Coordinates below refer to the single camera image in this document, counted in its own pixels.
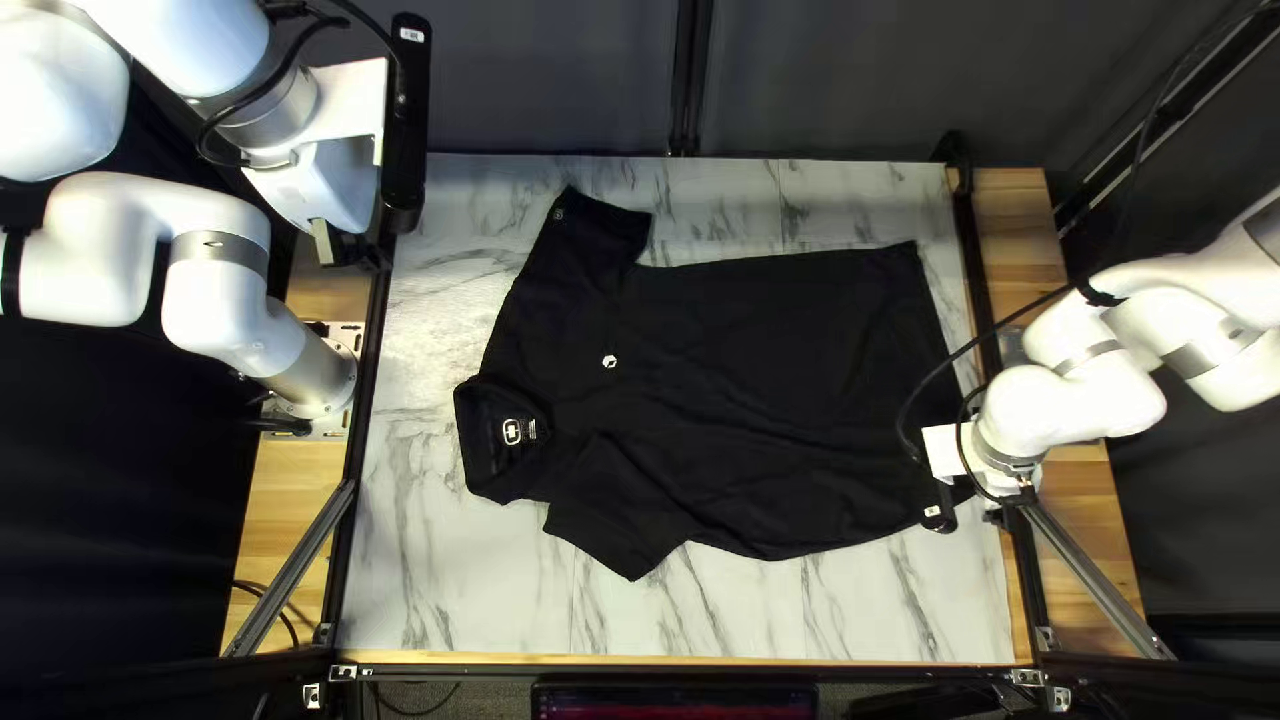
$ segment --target black strap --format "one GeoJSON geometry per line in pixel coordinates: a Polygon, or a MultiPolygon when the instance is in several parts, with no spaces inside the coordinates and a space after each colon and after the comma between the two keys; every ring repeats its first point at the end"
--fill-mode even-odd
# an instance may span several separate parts
{"type": "Polygon", "coordinates": [[[0,258],[0,313],[10,318],[22,316],[18,301],[18,274],[22,270],[22,249],[27,243],[26,229],[12,231],[4,241],[0,258]]]}
{"type": "Polygon", "coordinates": [[[1116,297],[1110,292],[1102,292],[1101,290],[1089,284],[1088,275],[1082,277],[1080,279],[1075,281],[1071,284],[1075,286],[1075,290],[1080,291],[1080,295],[1084,296],[1084,300],[1087,300],[1089,305],[1097,307],[1115,307],[1116,305],[1124,302],[1123,297],[1116,297]]]}

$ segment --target cable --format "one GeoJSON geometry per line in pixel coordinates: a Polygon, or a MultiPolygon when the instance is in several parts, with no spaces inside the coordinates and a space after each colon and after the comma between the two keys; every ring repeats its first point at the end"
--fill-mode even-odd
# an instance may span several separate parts
{"type": "MultiPolygon", "coordinates": [[[[244,580],[232,580],[232,587],[237,588],[237,589],[241,589],[241,591],[244,591],[244,592],[247,592],[247,593],[250,593],[252,596],[256,596],[259,600],[262,598],[262,591],[260,591],[260,589],[250,585],[244,580]]],[[[289,632],[289,638],[293,641],[293,650],[298,650],[300,647],[302,647],[298,643],[298,633],[297,633],[297,630],[293,629],[293,623],[289,623],[289,619],[288,619],[288,616],[284,615],[283,610],[280,611],[280,621],[284,623],[284,629],[289,632]]]]}
{"type": "MultiPolygon", "coordinates": [[[[251,588],[255,588],[255,589],[259,589],[259,591],[262,591],[262,592],[268,591],[268,585],[266,584],[259,583],[256,580],[236,580],[236,582],[241,583],[242,585],[248,585],[251,588]]],[[[307,618],[307,614],[303,612],[302,610],[300,610],[297,605],[293,605],[292,600],[291,601],[285,601],[284,602],[284,607],[287,607],[287,609],[289,609],[289,610],[293,611],[294,623],[300,623],[303,628],[306,628],[308,630],[315,630],[316,629],[316,621],[312,620],[312,619],[310,619],[310,618],[307,618]]]]}
{"type": "Polygon", "coordinates": [[[262,711],[266,710],[266,701],[271,700],[271,693],[265,692],[257,698],[257,707],[253,708],[253,720],[262,719],[262,711]]]}
{"type": "Polygon", "coordinates": [[[413,710],[413,711],[401,710],[399,707],[396,707],[390,702],[383,700],[383,693],[378,689],[378,683],[369,683],[367,687],[374,693],[374,701],[375,701],[374,711],[378,714],[379,717],[381,717],[381,710],[380,710],[381,707],[385,707],[387,710],[390,710],[392,712],[404,717],[425,717],[435,712],[436,710],[444,707],[444,703],[449,702],[449,698],[453,697],[453,693],[458,692],[458,688],[462,687],[462,683],[453,683],[453,687],[449,688],[449,692],[444,693],[444,700],[442,700],[440,702],[433,705],[431,707],[428,707],[426,710],[413,710]]]}
{"type": "Polygon", "coordinates": [[[268,78],[264,79],[261,85],[251,90],[248,94],[241,96],[230,105],[227,105],[221,110],[218,110],[216,113],[209,115],[209,118],[205,119],[204,124],[200,126],[200,129],[196,131],[196,154],[200,155],[201,159],[204,159],[205,161],[212,163],[215,165],[221,165],[224,168],[252,167],[251,161],[243,158],[237,158],[233,160],[227,158],[219,158],[211,154],[207,145],[209,136],[214,132],[214,128],[220,126],[227,118],[234,115],[236,113],[243,110],[244,108],[248,108],[250,105],[257,102],[259,100],[265,97],[269,92],[271,92],[271,90],[282,79],[284,79],[284,76],[293,69],[293,63],[294,60],[297,60],[298,53],[302,51],[302,46],[306,45],[307,41],[310,41],[317,32],[330,27],[347,28],[351,27],[351,20],[348,20],[347,18],[335,18],[325,15],[317,18],[314,23],[303,28],[302,32],[300,32],[298,36],[293,38],[293,44],[289,45],[289,49],[284,51],[284,56],[280,59],[279,65],[276,65],[275,69],[271,70],[271,74],[268,76],[268,78]]]}
{"type": "Polygon", "coordinates": [[[910,438],[906,437],[906,415],[911,410],[911,405],[915,404],[915,400],[918,397],[920,397],[922,392],[924,392],[924,388],[928,387],[928,384],[931,382],[933,382],[934,378],[937,378],[940,374],[942,374],[942,370],[946,370],[947,368],[950,368],[951,364],[956,361],[956,359],[959,359],[965,352],[969,352],[970,350],[973,350],[974,347],[977,347],[977,345],[979,342],[982,342],[982,341],[987,340],[988,337],[996,334],[997,332],[1000,332],[1001,328],[1004,328],[1009,323],[1016,320],[1018,318],[1021,318],[1027,313],[1030,313],[1032,310],[1039,307],[1041,305],[1044,305],[1044,304],[1050,302],[1051,300],[1056,299],[1057,296],[1066,293],[1068,291],[1073,290],[1073,287],[1074,286],[1071,286],[1071,284],[1064,284],[1062,287],[1052,290],[1048,293],[1046,293],[1044,296],[1038,297],[1038,299],[1028,302],[1027,305],[1023,305],[1018,310],[1014,310],[1012,313],[1010,313],[1009,315],[1006,315],[1002,320],[1000,320],[998,323],[995,323],[993,325],[991,325],[991,328],[987,329],[987,332],[980,333],[979,336],[974,337],[969,342],[961,345],[960,348],[956,350],[955,352],[952,352],[951,355],[947,355],[945,360],[942,360],[932,370],[929,370],[929,374],[924,375],[924,379],[922,379],[919,383],[916,383],[915,389],[913,389],[911,393],[906,396],[906,401],[902,402],[901,407],[899,407],[899,410],[897,410],[897,418],[893,421],[893,429],[897,433],[897,442],[902,446],[902,450],[906,451],[908,456],[910,456],[911,460],[914,460],[914,461],[916,461],[918,464],[922,464],[922,465],[924,464],[924,457],[920,455],[920,448],[916,447],[915,443],[911,442],[910,438]]]}
{"type": "Polygon", "coordinates": [[[328,3],[338,6],[343,13],[347,13],[355,18],[356,22],[372,31],[372,33],[378,36],[378,40],[387,46],[387,53],[392,56],[392,61],[396,63],[396,67],[398,69],[404,68],[404,61],[401,60],[399,53],[396,51],[396,40],[392,38],[390,33],[387,32],[383,26],[378,24],[378,20],[369,17],[369,13],[361,10],[360,6],[351,0],[328,0],[328,3]]]}

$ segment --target black cable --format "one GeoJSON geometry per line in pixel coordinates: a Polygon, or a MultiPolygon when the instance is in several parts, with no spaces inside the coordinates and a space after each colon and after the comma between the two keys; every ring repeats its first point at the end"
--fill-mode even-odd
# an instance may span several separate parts
{"type": "Polygon", "coordinates": [[[284,51],[284,56],[280,58],[279,65],[271,70],[271,74],[268,76],[261,85],[205,119],[205,122],[200,126],[200,129],[196,131],[196,154],[198,154],[205,161],[221,165],[224,168],[252,167],[250,160],[246,160],[244,158],[237,158],[233,160],[211,154],[209,150],[209,136],[214,132],[214,128],[220,126],[224,120],[227,120],[227,118],[234,115],[244,108],[248,108],[271,92],[271,90],[279,85],[282,79],[284,79],[284,76],[293,69],[293,63],[298,59],[298,53],[302,51],[302,46],[305,46],[317,32],[330,27],[351,27],[351,20],[347,18],[325,15],[317,18],[314,23],[303,28],[302,32],[293,38],[293,44],[289,45],[289,49],[284,51]]]}
{"type": "Polygon", "coordinates": [[[257,707],[253,708],[253,720],[262,720],[262,711],[266,710],[266,701],[271,700],[271,693],[265,692],[257,698],[257,707]]]}
{"type": "Polygon", "coordinates": [[[302,418],[273,418],[264,415],[261,418],[246,418],[239,424],[264,433],[293,433],[294,437],[307,437],[311,434],[311,420],[303,420],[302,418]]]}
{"type": "Polygon", "coordinates": [[[348,15],[355,18],[356,22],[372,31],[372,33],[378,36],[378,40],[380,40],[381,44],[387,46],[387,53],[392,56],[392,61],[396,63],[396,67],[397,68],[404,67],[404,63],[401,60],[399,53],[396,51],[396,40],[392,38],[390,33],[387,32],[387,29],[383,28],[383,26],[378,24],[378,20],[369,17],[369,13],[361,10],[360,6],[352,3],[351,0],[328,0],[328,3],[330,5],[335,5],[343,13],[347,13],[348,15]]]}
{"type": "Polygon", "coordinates": [[[1039,307],[1041,305],[1047,304],[1048,301],[1070,291],[1071,288],[1073,288],[1071,284],[1064,284],[1062,287],[1050,291],[1044,296],[1038,297],[1028,302],[1027,305],[1023,305],[1018,310],[1014,310],[1012,313],[1006,315],[1002,320],[991,325],[991,328],[987,332],[980,333],[978,337],[960,346],[960,348],[952,352],[951,355],[947,355],[945,360],[942,360],[932,370],[929,370],[929,374],[924,375],[924,379],[916,383],[915,389],[911,391],[911,395],[906,396],[906,401],[902,402],[901,407],[899,407],[897,419],[893,421],[893,429],[897,432],[897,442],[902,446],[902,450],[906,451],[908,456],[910,456],[911,460],[915,460],[922,465],[924,464],[924,457],[920,455],[920,448],[918,448],[915,443],[906,437],[906,415],[908,413],[910,413],[911,405],[915,404],[915,400],[920,397],[922,392],[924,392],[924,388],[928,387],[928,384],[933,382],[934,378],[942,374],[943,370],[951,368],[951,364],[955,363],[957,357],[977,347],[979,342],[996,334],[997,332],[1000,332],[1001,328],[1004,328],[1009,323],[1016,320],[1018,318],[1021,318],[1023,315],[1030,313],[1032,310],[1039,307]]]}
{"type": "MultiPolygon", "coordinates": [[[[252,596],[257,596],[259,600],[262,598],[262,591],[250,585],[244,580],[232,580],[232,587],[236,589],[244,591],[252,596]]],[[[289,619],[288,616],[284,615],[283,610],[280,611],[280,621],[284,623],[284,629],[289,632],[289,639],[293,641],[293,650],[298,650],[300,647],[302,647],[302,644],[298,643],[298,633],[297,630],[293,629],[293,623],[289,623],[289,619]]]]}
{"type": "MultiPolygon", "coordinates": [[[[266,592],[266,589],[269,587],[269,585],[266,585],[264,583],[259,583],[256,580],[236,580],[236,582],[241,583],[243,585],[248,585],[248,587],[255,588],[255,589],[260,589],[262,592],[266,592]]],[[[315,630],[316,629],[316,621],[312,620],[312,619],[310,619],[310,618],[307,618],[307,614],[303,612],[301,609],[298,609],[297,605],[293,605],[293,601],[285,601],[284,602],[284,607],[287,607],[287,609],[289,609],[289,610],[293,611],[294,618],[297,619],[298,623],[302,624],[303,628],[306,628],[308,630],[315,630]]]]}
{"type": "Polygon", "coordinates": [[[401,710],[399,707],[383,700],[383,693],[379,692],[378,683],[369,683],[367,687],[374,693],[374,701],[375,701],[374,711],[378,714],[379,717],[381,717],[381,710],[380,710],[381,707],[385,707],[387,710],[390,710],[392,712],[404,717],[425,717],[435,712],[436,710],[444,707],[444,703],[449,702],[449,698],[453,697],[453,693],[458,692],[458,688],[462,687],[462,683],[453,683],[453,687],[449,688],[449,692],[444,693],[444,698],[440,702],[433,705],[431,707],[428,707],[426,710],[413,710],[413,711],[401,710]]]}

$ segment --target gray wall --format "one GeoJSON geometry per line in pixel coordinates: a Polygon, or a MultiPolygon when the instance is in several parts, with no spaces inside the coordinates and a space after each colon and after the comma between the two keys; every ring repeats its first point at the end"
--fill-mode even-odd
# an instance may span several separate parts
{"type": "MultiPolygon", "coordinates": [[[[435,150],[654,152],[667,143],[675,0],[360,0],[435,29],[435,150]]],[[[303,55],[329,64],[381,54],[358,26],[303,55]]]]}
{"type": "Polygon", "coordinates": [[[1068,170],[1231,0],[717,4],[704,149],[1068,170]]]}
{"type": "MultiPolygon", "coordinates": [[[[957,128],[986,164],[1076,177],[1193,37],[1251,1],[722,0],[703,150],[924,159],[957,128]]],[[[434,149],[666,146],[677,0],[361,4],[435,27],[434,149]]],[[[321,37],[311,63],[380,53],[360,28],[321,37]]]]}

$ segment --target black backdrop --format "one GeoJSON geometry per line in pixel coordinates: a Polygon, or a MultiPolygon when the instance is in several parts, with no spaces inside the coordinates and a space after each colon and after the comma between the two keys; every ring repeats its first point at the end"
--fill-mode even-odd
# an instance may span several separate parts
{"type": "MultiPolygon", "coordinates": [[[[92,169],[232,192],[134,86],[92,169]]],[[[0,190],[0,224],[38,224],[54,183],[0,190]]],[[[252,192],[237,191],[255,199],[252,192]]],[[[0,318],[0,638],[6,673],[220,652],[256,452],[255,395],[165,340],[157,252],[129,328],[0,318]]]]}

